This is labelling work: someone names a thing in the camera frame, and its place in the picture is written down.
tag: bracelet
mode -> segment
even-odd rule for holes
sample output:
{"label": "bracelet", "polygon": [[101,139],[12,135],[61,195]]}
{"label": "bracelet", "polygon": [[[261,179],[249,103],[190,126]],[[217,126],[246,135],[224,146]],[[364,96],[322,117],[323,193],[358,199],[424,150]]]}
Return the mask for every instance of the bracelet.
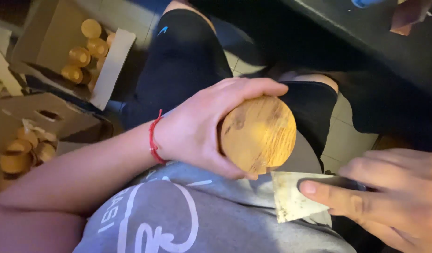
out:
{"label": "bracelet", "polygon": [[154,120],[152,122],[152,124],[150,124],[150,128],[149,128],[149,143],[150,143],[150,153],[152,154],[153,158],[155,158],[155,160],[157,160],[157,162],[159,162],[160,164],[166,164],[166,160],[164,160],[163,158],[161,158],[158,155],[158,153],[157,153],[158,147],[153,142],[153,129],[155,128],[155,126],[157,125],[157,123],[160,121],[160,119],[163,118],[163,116],[161,116],[162,112],[163,112],[163,110],[160,109],[160,114],[158,115],[158,118],[156,120]]}

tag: blue swoosh logo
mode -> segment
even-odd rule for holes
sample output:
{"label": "blue swoosh logo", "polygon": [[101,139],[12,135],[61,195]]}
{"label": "blue swoosh logo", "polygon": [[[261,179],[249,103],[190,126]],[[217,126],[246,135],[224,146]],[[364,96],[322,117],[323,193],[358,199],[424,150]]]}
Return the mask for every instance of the blue swoosh logo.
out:
{"label": "blue swoosh logo", "polygon": [[162,32],[163,32],[163,33],[166,33],[166,30],[167,30],[167,26],[163,27],[163,29],[161,29],[161,31],[158,33],[158,35],[160,35],[160,33],[162,33]]}

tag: black shorts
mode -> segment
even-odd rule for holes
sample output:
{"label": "black shorts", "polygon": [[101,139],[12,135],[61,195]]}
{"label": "black shorts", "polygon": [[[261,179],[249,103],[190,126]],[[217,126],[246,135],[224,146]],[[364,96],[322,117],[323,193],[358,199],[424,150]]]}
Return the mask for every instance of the black shorts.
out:
{"label": "black shorts", "polygon": [[[157,27],[135,94],[122,109],[126,129],[155,119],[159,109],[166,113],[199,90],[233,77],[216,35],[198,14],[172,10]],[[318,82],[284,84],[289,91],[280,99],[289,106],[297,129],[320,158],[337,94]]]}

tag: hand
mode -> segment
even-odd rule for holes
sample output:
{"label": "hand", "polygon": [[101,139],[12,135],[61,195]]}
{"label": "hand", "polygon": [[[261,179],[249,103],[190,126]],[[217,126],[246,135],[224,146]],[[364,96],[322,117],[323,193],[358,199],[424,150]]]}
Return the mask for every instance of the hand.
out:
{"label": "hand", "polygon": [[219,153],[218,123],[243,101],[280,96],[284,84],[269,78],[227,78],[197,92],[159,121],[154,138],[161,158],[178,160],[231,179],[256,180]]}
{"label": "hand", "polygon": [[409,149],[368,151],[339,175],[377,192],[304,181],[300,191],[356,221],[384,243],[406,253],[432,252],[432,153]]}

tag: open cardboard box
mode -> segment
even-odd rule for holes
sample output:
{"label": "open cardboard box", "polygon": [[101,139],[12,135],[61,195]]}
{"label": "open cardboard box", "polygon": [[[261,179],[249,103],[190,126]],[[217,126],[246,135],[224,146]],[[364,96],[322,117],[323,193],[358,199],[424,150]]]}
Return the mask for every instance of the open cardboard box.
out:
{"label": "open cardboard box", "polygon": [[104,110],[136,36],[117,30],[91,94],[86,86],[75,85],[61,76],[69,50],[76,46],[86,48],[87,38],[81,32],[81,24],[89,18],[89,14],[71,0],[43,0],[16,43],[10,68]]}
{"label": "open cardboard box", "polygon": [[50,93],[16,96],[0,99],[0,153],[16,139],[22,119],[56,136],[58,146],[63,141],[94,143],[101,139],[102,122],[59,97]]}

